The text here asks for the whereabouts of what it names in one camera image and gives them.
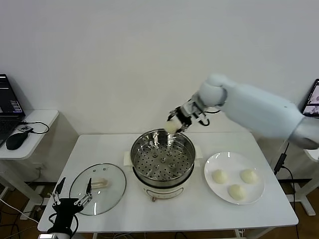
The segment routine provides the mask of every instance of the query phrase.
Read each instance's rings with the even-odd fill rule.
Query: floor
[[[292,188],[289,184],[281,184],[286,194],[292,192]],[[42,196],[48,197],[47,193],[53,190],[53,186],[46,186]],[[296,203],[297,216],[299,218],[298,230],[300,239],[318,239],[319,238],[319,189],[314,190],[308,196],[309,201],[311,202],[314,210],[318,215],[309,217],[300,203]],[[4,200],[11,204],[12,206],[23,209],[27,203],[27,197],[20,193],[18,190],[9,191]],[[11,237],[12,239],[37,239],[39,231],[36,228],[36,223],[31,220],[21,221],[18,215],[9,215],[7,213],[16,213],[13,209],[8,206],[0,203],[0,239],[7,238],[8,236],[17,232],[16,226],[10,226],[14,223],[19,227],[19,231],[28,229],[20,233],[20,238],[18,235]],[[40,219],[43,210],[39,209],[39,212],[36,215],[33,213],[32,216]],[[187,239],[207,239],[207,238],[229,238],[234,237],[233,231],[211,231],[211,232],[184,232],[184,235]],[[169,233],[132,233],[127,235],[127,238],[121,237],[118,239],[185,239],[183,234],[175,232]],[[83,237],[86,239],[91,239],[92,234],[83,234]],[[114,237],[113,234],[99,234],[99,239]],[[268,234],[261,237],[261,239],[296,239],[296,228],[295,227],[285,227],[277,228],[269,232]]]

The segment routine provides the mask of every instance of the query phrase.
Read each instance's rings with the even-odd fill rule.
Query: white wall
[[[0,0],[0,72],[23,89],[26,108],[57,109],[78,134],[161,127],[212,72],[299,104],[318,77],[318,8],[317,0]]]

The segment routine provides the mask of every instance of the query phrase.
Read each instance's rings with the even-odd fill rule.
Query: robotic hand
[[[79,224],[75,214],[82,211],[92,199],[92,179],[89,180],[86,194],[81,199],[59,197],[64,181],[65,178],[61,180],[56,186],[54,193],[51,194],[54,200],[52,208],[56,211],[56,213],[49,217],[49,221],[53,223],[53,227],[51,227],[46,234],[40,234],[38,239],[71,239],[77,230],[77,228],[74,232],[71,230],[73,218],[75,218],[77,222],[77,227]]]
[[[165,129],[186,131],[194,118],[209,125],[205,111],[216,107],[232,121],[269,138],[288,139],[303,149],[319,147],[319,120],[300,113],[292,102],[223,75],[211,75],[192,98],[170,112]]]

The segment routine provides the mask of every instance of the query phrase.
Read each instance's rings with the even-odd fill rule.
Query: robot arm
[[[198,92],[170,112],[165,129],[186,131],[195,119],[209,125],[205,111],[216,107],[241,126],[269,138],[288,139],[304,149],[319,147],[319,120],[300,113],[292,102],[222,75],[211,75]]]

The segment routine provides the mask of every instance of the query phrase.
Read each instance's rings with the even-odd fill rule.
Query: steamed bun
[[[240,173],[241,179],[245,183],[254,184],[258,181],[258,176],[253,169],[245,169]]]
[[[226,183],[228,179],[227,173],[223,170],[217,169],[213,172],[213,180],[218,184]]]
[[[241,201],[241,200],[246,198],[245,189],[242,186],[238,185],[238,184],[231,185],[228,188],[228,193],[233,199],[235,199],[237,201]]]

